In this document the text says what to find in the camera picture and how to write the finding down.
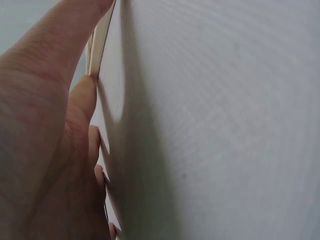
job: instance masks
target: hand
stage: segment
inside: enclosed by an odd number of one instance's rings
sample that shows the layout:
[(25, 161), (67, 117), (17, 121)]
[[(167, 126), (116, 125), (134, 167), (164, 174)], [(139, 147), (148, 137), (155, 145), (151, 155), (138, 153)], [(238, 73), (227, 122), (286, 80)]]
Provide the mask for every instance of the hand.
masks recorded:
[(1, 239), (110, 239), (95, 80), (69, 87), (111, 5), (62, 0), (0, 57)]

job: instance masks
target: white surface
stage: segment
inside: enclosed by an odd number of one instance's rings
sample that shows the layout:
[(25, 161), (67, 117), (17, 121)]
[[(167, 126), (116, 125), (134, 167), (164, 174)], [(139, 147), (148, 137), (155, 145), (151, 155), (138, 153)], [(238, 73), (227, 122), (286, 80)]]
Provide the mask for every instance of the white surface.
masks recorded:
[(96, 117), (128, 239), (320, 238), (319, 22), (318, 0), (117, 1)]

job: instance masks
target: skin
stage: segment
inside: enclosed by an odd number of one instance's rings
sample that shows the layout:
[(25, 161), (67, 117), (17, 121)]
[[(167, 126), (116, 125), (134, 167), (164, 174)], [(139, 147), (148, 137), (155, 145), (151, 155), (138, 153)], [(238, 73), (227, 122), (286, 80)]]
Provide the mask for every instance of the skin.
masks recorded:
[(0, 57), (0, 236), (110, 240), (96, 83), (69, 93), (86, 42), (112, 0), (62, 0)]

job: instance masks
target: finger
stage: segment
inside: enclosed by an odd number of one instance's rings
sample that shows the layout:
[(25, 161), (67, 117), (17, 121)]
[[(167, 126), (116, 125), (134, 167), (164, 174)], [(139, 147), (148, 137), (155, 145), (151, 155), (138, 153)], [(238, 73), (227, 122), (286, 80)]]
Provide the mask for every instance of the finger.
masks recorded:
[(94, 174), (99, 187), (100, 199), (104, 203), (106, 200), (107, 193), (106, 193), (105, 178), (104, 178), (104, 172), (103, 172), (102, 166), (100, 165), (95, 166)]
[(96, 126), (89, 127), (89, 162), (92, 168), (95, 167), (99, 157), (100, 134)]
[(116, 240), (116, 237), (117, 237), (116, 227), (112, 222), (108, 222), (108, 224), (109, 224), (111, 240)]
[(76, 107), (84, 114), (89, 125), (97, 103), (97, 89), (95, 80), (91, 76), (83, 76), (69, 93), (68, 104)]
[(69, 87), (91, 33), (112, 2), (61, 0), (7, 52), (11, 58), (4, 62), (15, 61), (23, 72)]

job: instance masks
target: fabric texture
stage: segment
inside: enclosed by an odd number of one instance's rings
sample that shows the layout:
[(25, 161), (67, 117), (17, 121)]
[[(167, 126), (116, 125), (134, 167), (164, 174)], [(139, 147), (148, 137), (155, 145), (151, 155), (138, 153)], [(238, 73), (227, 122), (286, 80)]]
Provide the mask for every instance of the fabric texture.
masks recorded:
[(318, 0), (117, 0), (95, 118), (127, 239), (320, 239), (319, 22)]

